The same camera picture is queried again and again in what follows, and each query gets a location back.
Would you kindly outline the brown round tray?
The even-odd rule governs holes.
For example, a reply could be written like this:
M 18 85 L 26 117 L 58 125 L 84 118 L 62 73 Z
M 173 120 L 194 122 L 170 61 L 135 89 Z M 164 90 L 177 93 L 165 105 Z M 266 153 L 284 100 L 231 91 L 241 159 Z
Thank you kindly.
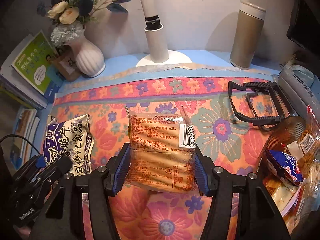
M 297 141 L 306 128 L 306 120 L 300 116 L 290 116 L 279 123 L 271 132 L 260 152 L 263 157 L 266 150 L 284 151 L 287 144 Z

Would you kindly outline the red striped rice crust bag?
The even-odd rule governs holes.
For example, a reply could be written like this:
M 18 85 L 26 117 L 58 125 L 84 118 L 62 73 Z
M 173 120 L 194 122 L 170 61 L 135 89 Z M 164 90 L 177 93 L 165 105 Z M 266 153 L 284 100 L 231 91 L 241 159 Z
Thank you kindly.
M 298 143 L 304 155 L 298 160 L 302 173 L 306 173 L 319 154 L 319 122 L 310 105 L 307 106 L 306 128 L 300 135 Z

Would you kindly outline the green cover book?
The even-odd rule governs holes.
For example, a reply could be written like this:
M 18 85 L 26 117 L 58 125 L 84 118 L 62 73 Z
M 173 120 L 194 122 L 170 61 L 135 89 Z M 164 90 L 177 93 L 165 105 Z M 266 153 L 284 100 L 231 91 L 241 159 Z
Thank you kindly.
M 59 71 L 54 66 L 55 50 L 39 31 L 27 42 L 11 66 L 38 91 L 48 103 L 55 100 L 55 94 L 63 84 Z

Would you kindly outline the purple white chips bag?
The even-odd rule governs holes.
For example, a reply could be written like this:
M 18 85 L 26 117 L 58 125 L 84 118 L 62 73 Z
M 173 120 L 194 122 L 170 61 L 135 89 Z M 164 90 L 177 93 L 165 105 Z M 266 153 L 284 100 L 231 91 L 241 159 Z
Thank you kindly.
M 90 115 L 58 122 L 52 117 L 46 126 L 42 151 L 47 165 L 52 164 L 61 156 L 72 161 L 69 170 L 74 176 L 83 176 L 92 172 L 91 153 L 94 138 L 89 127 Z

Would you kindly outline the floral woven table mat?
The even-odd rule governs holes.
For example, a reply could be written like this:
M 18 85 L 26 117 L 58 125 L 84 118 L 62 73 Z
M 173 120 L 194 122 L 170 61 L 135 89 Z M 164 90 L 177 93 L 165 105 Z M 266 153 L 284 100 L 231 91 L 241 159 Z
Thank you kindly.
M 122 239 L 199 239 L 211 199 L 197 191 L 194 148 L 227 171 L 253 170 L 268 135 L 234 116 L 276 116 L 269 95 L 227 94 L 230 77 L 164 77 L 66 94 L 55 100 L 58 123 L 43 145 L 85 175 L 133 144 L 122 190 L 109 199 Z

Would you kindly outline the orange cracker pack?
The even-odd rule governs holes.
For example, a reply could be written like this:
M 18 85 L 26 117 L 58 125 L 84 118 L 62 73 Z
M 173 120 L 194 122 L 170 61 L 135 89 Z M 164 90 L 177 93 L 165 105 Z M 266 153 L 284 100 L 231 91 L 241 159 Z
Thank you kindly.
M 129 184 L 158 192 L 195 189 L 195 134 L 184 109 L 172 113 L 135 113 L 128 109 Z

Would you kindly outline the white desk lamp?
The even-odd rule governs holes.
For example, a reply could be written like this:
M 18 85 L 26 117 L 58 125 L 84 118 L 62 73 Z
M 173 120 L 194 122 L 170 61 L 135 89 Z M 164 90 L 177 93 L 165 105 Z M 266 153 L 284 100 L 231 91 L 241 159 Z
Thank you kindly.
M 136 66 L 191 63 L 192 60 L 184 53 L 168 49 L 164 25 L 161 24 L 155 0 L 140 0 L 140 2 L 145 17 L 144 31 L 150 53 L 143 57 Z

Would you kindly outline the white ribbed vase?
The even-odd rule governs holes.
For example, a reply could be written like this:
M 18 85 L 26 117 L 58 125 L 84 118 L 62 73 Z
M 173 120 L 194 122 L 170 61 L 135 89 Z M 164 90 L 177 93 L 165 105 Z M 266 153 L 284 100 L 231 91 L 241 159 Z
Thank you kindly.
M 105 59 L 102 51 L 81 33 L 69 42 L 80 72 L 89 77 L 100 75 L 105 69 Z

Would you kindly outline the gold thermos bottle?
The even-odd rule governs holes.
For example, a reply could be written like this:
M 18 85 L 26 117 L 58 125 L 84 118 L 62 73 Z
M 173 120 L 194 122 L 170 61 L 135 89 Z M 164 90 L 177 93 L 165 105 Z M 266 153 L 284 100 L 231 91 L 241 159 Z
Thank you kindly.
M 263 29 L 266 10 L 248 1 L 240 1 L 230 63 L 240 69 L 251 65 Z

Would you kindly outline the blue white snack bag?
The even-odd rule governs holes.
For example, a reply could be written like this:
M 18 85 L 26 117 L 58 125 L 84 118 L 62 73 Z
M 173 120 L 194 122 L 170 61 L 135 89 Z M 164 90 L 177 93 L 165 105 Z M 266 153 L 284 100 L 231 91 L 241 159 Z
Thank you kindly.
M 299 186 L 303 182 L 297 159 L 285 152 L 265 151 L 268 169 L 285 185 Z

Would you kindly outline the black plastic frame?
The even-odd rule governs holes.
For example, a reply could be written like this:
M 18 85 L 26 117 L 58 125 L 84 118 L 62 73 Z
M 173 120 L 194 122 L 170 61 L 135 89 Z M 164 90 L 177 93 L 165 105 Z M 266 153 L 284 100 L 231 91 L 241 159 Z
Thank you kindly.
M 229 81 L 228 96 L 235 117 L 259 127 L 263 132 L 272 131 L 295 114 L 276 82 L 245 82 L 239 85 Z

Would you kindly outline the sliced toast bread pack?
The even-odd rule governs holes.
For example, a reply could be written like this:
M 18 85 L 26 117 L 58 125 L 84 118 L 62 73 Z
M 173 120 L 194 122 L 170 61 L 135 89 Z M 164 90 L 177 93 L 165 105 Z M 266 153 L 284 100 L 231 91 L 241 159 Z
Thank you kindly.
M 274 176 L 269 174 L 263 179 L 263 184 L 271 195 L 277 208 L 279 209 L 284 220 L 288 220 L 290 217 L 295 216 L 300 204 L 304 186 L 286 186 L 283 182 Z

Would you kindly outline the black monitor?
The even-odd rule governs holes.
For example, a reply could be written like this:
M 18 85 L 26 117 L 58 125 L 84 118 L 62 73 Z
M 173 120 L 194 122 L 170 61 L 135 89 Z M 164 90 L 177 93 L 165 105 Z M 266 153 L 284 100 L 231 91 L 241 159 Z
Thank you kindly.
M 295 0 L 287 38 L 319 57 L 319 22 L 304 0 Z

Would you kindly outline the stack of books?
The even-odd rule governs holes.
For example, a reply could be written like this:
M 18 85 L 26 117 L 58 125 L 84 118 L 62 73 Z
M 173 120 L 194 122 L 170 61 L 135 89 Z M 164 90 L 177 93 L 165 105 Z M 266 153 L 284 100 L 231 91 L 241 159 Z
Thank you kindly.
M 34 142 L 36 130 L 40 119 L 37 111 L 47 107 L 48 102 L 28 81 L 26 81 L 11 65 L 20 51 L 33 39 L 33 35 L 26 36 L 17 47 L 10 53 L 1 65 L 1 83 L 3 92 L 9 94 L 20 103 L 13 132 Z

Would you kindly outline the grey pouch case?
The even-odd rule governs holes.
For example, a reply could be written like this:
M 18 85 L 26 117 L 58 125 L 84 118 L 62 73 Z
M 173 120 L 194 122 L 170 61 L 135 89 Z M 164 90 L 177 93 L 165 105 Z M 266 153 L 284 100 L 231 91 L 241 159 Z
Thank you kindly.
M 278 85 L 284 91 L 295 112 L 306 119 L 307 107 L 312 108 L 319 121 L 319 78 L 298 64 L 285 64 L 278 76 Z

